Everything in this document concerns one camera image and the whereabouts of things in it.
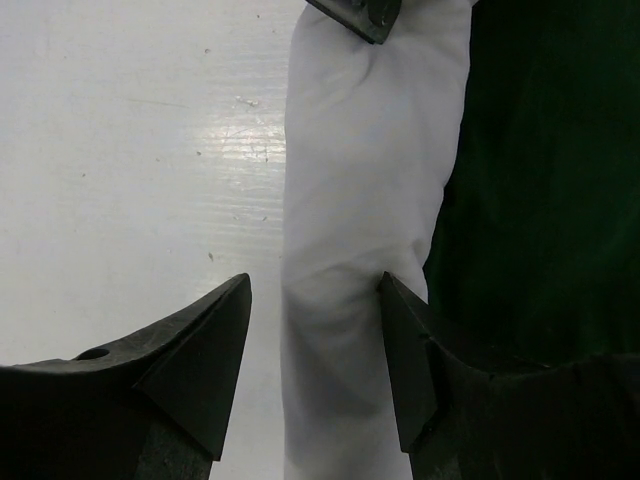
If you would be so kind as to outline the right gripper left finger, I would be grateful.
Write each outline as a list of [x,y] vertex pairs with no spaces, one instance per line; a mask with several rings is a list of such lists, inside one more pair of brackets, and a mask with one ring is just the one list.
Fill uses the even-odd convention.
[[1,370],[5,479],[206,479],[252,305],[247,274],[73,359]]

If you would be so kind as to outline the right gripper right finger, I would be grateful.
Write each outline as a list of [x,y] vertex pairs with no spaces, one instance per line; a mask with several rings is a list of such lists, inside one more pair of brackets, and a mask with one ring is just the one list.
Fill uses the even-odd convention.
[[400,446],[417,479],[635,479],[639,358],[549,367],[434,315],[400,280],[379,285]]

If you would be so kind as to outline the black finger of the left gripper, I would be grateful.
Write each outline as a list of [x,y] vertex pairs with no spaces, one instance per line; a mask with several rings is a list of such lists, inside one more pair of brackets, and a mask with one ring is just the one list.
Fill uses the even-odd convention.
[[369,44],[385,43],[399,16],[401,0],[307,0]]

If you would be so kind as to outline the white green raglan t-shirt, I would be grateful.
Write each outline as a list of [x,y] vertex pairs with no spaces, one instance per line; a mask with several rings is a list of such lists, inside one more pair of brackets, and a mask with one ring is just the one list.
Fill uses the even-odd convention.
[[549,367],[639,358],[639,5],[402,1],[382,45],[306,4],[289,60],[287,479],[417,479],[379,285]]

